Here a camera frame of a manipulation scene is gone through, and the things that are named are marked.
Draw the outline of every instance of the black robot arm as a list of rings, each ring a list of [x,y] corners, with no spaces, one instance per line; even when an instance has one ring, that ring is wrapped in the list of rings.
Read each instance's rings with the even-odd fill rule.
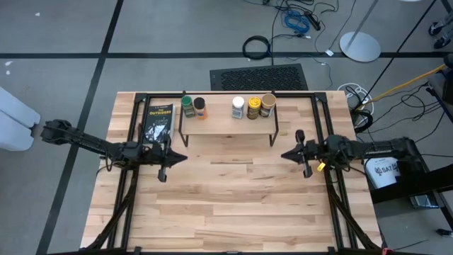
[[[41,133],[42,141],[62,145],[69,143],[90,152],[101,154],[112,162],[122,162],[124,166],[161,165],[158,179],[166,182],[166,168],[187,159],[186,156],[171,149],[171,139],[167,139],[164,148],[160,144],[152,147],[140,145],[137,142],[111,143],[88,135],[72,127],[66,120],[47,121]]]
[[[312,175],[309,160],[319,160],[326,165],[343,168],[354,159],[394,157],[400,162],[410,162],[416,168],[422,167],[417,147],[407,137],[382,142],[357,142],[340,135],[329,135],[320,144],[316,144],[314,140],[304,144],[304,140],[304,131],[296,131],[296,147],[282,154],[282,158],[305,164],[305,178]]]

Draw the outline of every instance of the wooden table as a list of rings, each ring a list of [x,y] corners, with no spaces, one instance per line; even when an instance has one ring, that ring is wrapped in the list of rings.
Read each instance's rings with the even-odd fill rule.
[[[354,140],[345,94],[326,94],[335,134]],[[134,96],[134,92],[117,94],[108,141],[126,140]],[[178,128],[180,99],[151,100],[152,105],[170,103],[178,106]],[[323,132],[327,134],[320,105]],[[328,246],[335,247],[326,185],[323,174],[316,170],[317,163],[312,162],[313,176],[304,178],[302,165],[280,157],[296,145],[294,133],[298,129],[305,131],[306,140],[316,140],[310,100],[279,98],[277,109],[280,131],[273,147],[267,135],[191,135],[186,148],[175,130],[172,149],[188,160],[167,169],[167,183],[157,180],[157,166],[140,167],[128,249],[326,251]],[[363,169],[360,164],[355,167]],[[119,175],[119,169],[99,173],[81,247],[90,244],[109,221]],[[345,172],[344,178],[352,215],[380,245],[365,177],[351,171]],[[342,217],[340,222],[348,246]],[[117,231],[117,247],[122,224]]]

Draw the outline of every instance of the small yellow part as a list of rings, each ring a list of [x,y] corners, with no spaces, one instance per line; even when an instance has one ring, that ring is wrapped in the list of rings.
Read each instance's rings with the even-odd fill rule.
[[[261,107],[261,99],[256,97],[256,96],[250,97],[250,99],[248,100],[248,107],[250,107],[252,109],[260,108]]]
[[[324,167],[326,167],[326,164],[320,163],[318,166],[318,171],[323,171]]]

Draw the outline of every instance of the spice jar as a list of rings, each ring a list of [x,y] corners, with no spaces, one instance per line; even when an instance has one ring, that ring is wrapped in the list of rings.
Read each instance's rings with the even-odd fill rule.
[[[271,93],[267,93],[263,96],[261,100],[260,115],[264,118],[267,118],[272,115],[274,111],[275,103],[277,103],[277,98]]]
[[[261,99],[252,96],[248,100],[247,118],[255,120],[260,113]]]
[[[193,101],[193,106],[195,107],[195,113],[199,120],[207,118],[206,103],[203,98],[196,98]]]
[[[242,119],[244,103],[244,99],[240,96],[233,98],[233,118]]]
[[[181,105],[183,106],[184,114],[187,118],[195,116],[195,110],[193,109],[191,97],[183,96],[181,99]]]

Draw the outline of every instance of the white object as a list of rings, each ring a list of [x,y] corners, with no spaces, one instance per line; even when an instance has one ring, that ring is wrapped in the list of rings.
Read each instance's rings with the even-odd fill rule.
[[[41,116],[0,87],[0,111],[26,128],[39,124]]]
[[[362,94],[363,96],[366,96],[368,94],[368,91],[364,88],[362,88],[359,84],[355,84],[355,83],[352,83],[352,82],[349,82],[349,83],[346,83],[346,84],[343,84],[341,86],[338,87],[337,91],[340,91],[344,86],[355,86],[355,89],[354,91],[357,92],[357,94]],[[352,93],[347,93],[346,94],[346,100],[348,100],[349,98],[353,97],[354,95]],[[368,101],[371,101],[373,98],[368,95],[368,97],[366,97],[365,99],[363,99],[363,103],[368,103]],[[370,114],[373,115],[374,113],[374,102],[371,102],[371,112]],[[362,119],[356,126],[358,127],[360,124],[362,124],[365,120],[367,120],[368,118],[365,117],[364,119]]]
[[[235,98],[233,98],[233,118],[242,118],[244,103],[245,101],[241,96],[236,96]]]
[[[348,47],[354,32],[344,34],[340,39],[340,49],[350,59],[358,62],[371,62],[381,54],[381,45],[371,35],[359,32]]]
[[[244,99],[240,96],[233,98],[233,106],[236,108],[242,108],[244,103],[245,103]]]
[[[326,50],[326,54],[329,56],[329,57],[332,57],[333,56],[333,52],[329,49]]]
[[[0,149],[20,152],[30,149],[33,144],[31,130],[0,111]]]
[[[376,188],[396,183],[395,176],[400,176],[397,160],[393,157],[369,159],[365,162],[365,171]]]

